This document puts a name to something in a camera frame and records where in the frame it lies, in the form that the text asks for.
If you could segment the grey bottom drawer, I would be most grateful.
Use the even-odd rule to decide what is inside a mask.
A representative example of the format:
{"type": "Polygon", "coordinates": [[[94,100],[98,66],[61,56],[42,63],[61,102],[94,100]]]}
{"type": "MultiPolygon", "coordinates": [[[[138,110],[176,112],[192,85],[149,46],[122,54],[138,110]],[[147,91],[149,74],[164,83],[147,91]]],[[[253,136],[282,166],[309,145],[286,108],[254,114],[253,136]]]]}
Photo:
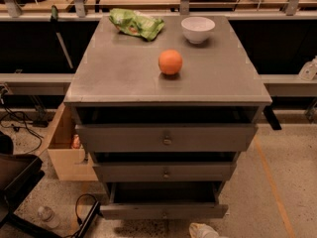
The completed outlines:
{"type": "Polygon", "coordinates": [[[112,182],[106,219],[222,218],[227,204],[219,203],[218,182],[112,182]]]}

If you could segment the grey drawer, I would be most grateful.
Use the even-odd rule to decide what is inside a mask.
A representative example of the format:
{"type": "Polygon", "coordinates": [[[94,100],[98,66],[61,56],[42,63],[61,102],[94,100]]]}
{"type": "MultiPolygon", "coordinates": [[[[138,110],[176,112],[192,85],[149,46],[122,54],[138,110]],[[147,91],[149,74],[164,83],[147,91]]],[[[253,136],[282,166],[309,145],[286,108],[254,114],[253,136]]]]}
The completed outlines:
{"type": "Polygon", "coordinates": [[[202,163],[103,163],[95,164],[94,171],[100,181],[223,181],[229,180],[236,164],[224,162],[202,163]]]}
{"type": "Polygon", "coordinates": [[[227,204],[219,203],[218,182],[112,182],[106,219],[222,218],[227,204]]]}
{"type": "Polygon", "coordinates": [[[244,152],[258,127],[250,124],[204,126],[76,126],[92,152],[244,152]]]}

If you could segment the grey middle drawer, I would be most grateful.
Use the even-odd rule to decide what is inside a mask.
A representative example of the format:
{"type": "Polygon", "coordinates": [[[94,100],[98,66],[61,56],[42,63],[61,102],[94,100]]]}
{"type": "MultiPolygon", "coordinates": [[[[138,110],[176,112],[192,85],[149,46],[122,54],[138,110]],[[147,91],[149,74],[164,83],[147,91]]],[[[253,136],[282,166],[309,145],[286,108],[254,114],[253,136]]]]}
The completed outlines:
{"type": "Polygon", "coordinates": [[[94,171],[100,181],[223,181],[229,180],[236,164],[224,162],[202,163],[103,163],[95,164],[94,171]]]}

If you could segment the grey drawer cabinet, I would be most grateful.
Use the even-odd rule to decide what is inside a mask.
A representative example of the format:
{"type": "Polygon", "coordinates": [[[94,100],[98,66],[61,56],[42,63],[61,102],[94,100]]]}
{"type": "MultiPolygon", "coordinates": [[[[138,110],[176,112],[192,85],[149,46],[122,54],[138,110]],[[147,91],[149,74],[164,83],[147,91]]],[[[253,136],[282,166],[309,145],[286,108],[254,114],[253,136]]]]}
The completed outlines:
{"type": "MultiPolygon", "coordinates": [[[[102,19],[72,80],[64,102],[76,126],[256,125],[271,103],[257,71],[228,20],[214,17],[207,41],[189,43],[181,17],[164,17],[152,42],[117,32],[102,19]],[[159,69],[159,55],[176,50],[182,68],[174,75],[159,69]]],[[[103,163],[234,164],[242,152],[92,152],[103,163]]]]}

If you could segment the grey top drawer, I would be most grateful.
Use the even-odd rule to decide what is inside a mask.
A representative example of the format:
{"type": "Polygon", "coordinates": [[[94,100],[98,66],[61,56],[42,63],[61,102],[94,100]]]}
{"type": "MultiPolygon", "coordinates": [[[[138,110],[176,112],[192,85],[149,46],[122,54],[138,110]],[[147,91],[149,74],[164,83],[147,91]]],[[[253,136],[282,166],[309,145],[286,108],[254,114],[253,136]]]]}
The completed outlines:
{"type": "Polygon", "coordinates": [[[204,126],[76,126],[92,152],[244,152],[258,127],[250,124],[204,126]]]}

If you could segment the wooden box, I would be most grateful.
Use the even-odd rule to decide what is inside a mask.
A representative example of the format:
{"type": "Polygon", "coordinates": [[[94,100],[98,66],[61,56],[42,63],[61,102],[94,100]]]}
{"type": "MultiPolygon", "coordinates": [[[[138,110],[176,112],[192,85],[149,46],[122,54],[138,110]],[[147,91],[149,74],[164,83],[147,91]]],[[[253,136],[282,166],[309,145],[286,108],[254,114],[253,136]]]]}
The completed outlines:
{"type": "Polygon", "coordinates": [[[59,180],[96,181],[92,160],[81,146],[71,148],[75,123],[70,108],[60,104],[47,133],[47,150],[59,180]]]}

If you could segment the red can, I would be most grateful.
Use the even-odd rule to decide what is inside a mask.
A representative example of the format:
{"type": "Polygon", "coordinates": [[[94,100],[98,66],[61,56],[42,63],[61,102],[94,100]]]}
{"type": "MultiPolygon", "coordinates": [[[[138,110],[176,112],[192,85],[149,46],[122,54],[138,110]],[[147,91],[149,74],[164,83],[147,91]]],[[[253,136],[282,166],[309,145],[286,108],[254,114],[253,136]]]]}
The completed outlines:
{"type": "Polygon", "coordinates": [[[71,148],[72,149],[79,149],[81,147],[81,142],[80,142],[80,138],[77,134],[75,134],[72,137],[72,141],[71,141],[71,148]]]}

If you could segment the clear plastic bottle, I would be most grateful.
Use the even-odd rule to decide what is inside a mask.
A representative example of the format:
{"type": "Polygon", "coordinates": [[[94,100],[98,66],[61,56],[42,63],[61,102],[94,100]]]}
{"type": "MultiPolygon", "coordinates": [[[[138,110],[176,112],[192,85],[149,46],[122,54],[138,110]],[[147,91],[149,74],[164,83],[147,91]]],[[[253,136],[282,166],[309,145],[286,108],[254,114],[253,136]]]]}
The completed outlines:
{"type": "Polygon", "coordinates": [[[60,224],[58,215],[48,206],[40,206],[38,216],[49,229],[57,228],[60,224]]]}

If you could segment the orange fruit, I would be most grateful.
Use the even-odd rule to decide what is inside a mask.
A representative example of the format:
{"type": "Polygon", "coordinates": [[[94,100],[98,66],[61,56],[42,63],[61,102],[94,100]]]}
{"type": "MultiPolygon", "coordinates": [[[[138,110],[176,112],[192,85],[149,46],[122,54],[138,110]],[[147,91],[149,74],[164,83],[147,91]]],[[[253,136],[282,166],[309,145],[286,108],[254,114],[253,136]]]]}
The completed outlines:
{"type": "Polygon", "coordinates": [[[182,56],[176,50],[163,51],[158,57],[158,67],[163,74],[174,75],[182,68],[182,56]]]}

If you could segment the black office chair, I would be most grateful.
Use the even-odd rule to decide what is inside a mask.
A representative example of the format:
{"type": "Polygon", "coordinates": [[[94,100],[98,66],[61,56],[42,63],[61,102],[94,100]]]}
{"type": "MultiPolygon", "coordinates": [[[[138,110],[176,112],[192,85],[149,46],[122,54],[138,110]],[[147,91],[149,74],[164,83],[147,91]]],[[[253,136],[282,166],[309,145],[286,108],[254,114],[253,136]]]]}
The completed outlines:
{"type": "Polygon", "coordinates": [[[14,214],[44,176],[42,160],[30,154],[13,154],[13,141],[0,132],[0,227],[8,223],[33,238],[60,238],[14,214]]]}

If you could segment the white bowl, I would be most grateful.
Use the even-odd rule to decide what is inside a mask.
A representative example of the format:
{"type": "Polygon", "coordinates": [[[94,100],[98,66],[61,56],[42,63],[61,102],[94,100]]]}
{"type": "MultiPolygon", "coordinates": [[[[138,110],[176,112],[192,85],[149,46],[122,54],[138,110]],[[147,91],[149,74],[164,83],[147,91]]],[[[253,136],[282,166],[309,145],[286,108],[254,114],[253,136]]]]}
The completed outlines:
{"type": "Polygon", "coordinates": [[[207,41],[215,22],[205,17],[187,17],[181,21],[182,33],[191,44],[202,44],[207,41]]]}

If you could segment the green chip bag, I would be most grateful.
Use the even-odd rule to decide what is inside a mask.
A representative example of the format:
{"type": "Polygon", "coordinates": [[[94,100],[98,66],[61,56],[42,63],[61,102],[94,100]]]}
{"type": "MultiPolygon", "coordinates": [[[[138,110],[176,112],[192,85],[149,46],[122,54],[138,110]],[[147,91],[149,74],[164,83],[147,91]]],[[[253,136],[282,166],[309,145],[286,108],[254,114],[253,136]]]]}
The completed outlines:
{"type": "Polygon", "coordinates": [[[163,19],[130,9],[111,9],[109,20],[120,32],[148,42],[153,41],[164,27],[163,19]]]}

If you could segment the metal frame rail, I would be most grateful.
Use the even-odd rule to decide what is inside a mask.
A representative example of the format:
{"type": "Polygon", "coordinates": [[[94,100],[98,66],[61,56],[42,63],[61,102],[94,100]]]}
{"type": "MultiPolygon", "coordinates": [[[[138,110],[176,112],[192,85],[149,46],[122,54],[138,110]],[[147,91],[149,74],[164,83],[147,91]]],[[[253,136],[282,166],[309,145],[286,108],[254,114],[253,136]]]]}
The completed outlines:
{"type": "MultiPolygon", "coordinates": [[[[1,73],[0,84],[16,95],[65,95],[73,79],[63,73],[1,73]]],[[[262,82],[271,96],[317,96],[317,78],[300,79],[297,74],[262,74],[262,82]]]]}

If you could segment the green handled tool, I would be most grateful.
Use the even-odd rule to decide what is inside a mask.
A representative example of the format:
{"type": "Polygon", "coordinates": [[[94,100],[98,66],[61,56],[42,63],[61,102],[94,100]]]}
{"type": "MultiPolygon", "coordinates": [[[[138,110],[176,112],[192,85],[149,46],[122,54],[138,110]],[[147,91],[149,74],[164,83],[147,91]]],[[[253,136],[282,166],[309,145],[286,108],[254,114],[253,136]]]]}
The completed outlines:
{"type": "Polygon", "coordinates": [[[52,5],[52,7],[51,7],[51,23],[53,24],[57,39],[58,39],[59,44],[62,48],[63,54],[67,60],[67,63],[69,65],[70,69],[73,69],[72,60],[70,58],[67,47],[64,43],[63,37],[62,37],[61,32],[60,32],[60,28],[59,28],[59,24],[58,24],[58,9],[57,9],[56,5],[52,5]]]}

